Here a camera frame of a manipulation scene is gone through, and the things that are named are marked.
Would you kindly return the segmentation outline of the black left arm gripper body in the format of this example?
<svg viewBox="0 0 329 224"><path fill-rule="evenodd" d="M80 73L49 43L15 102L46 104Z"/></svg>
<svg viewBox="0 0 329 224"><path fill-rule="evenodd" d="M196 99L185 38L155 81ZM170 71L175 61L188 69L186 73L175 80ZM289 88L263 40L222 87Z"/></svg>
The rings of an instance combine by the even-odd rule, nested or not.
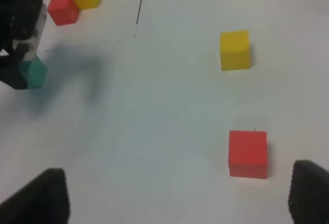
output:
<svg viewBox="0 0 329 224"><path fill-rule="evenodd" d="M23 61L36 56L47 19L44 0L1 0L1 50L24 49Z"/></svg>

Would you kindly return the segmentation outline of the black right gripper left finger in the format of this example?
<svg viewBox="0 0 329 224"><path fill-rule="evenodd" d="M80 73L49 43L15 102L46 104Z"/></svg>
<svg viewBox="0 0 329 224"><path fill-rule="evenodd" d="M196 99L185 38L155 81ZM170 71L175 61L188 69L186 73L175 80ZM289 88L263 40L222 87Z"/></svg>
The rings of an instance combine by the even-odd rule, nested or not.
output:
<svg viewBox="0 0 329 224"><path fill-rule="evenodd" d="M1 203L1 223L68 223L70 201L63 169L47 169Z"/></svg>

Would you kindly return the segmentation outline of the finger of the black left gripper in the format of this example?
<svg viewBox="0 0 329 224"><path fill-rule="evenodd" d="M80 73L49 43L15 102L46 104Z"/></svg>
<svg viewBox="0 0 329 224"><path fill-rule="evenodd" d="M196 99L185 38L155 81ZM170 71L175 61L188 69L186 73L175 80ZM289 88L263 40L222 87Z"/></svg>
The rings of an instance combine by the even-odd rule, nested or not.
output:
<svg viewBox="0 0 329 224"><path fill-rule="evenodd" d="M19 64L24 56L24 51L1 56L1 82L15 90L27 89L27 82L19 71Z"/></svg>

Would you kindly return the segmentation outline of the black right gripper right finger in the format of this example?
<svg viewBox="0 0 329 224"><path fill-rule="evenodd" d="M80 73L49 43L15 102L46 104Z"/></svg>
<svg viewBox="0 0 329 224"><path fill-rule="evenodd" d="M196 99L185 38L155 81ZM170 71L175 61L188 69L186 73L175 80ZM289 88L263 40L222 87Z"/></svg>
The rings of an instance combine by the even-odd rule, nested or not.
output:
<svg viewBox="0 0 329 224"><path fill-rule="evenodd" d="M328 171L310 160L297 160L288 196L294 223L328 223Z"/></svg>

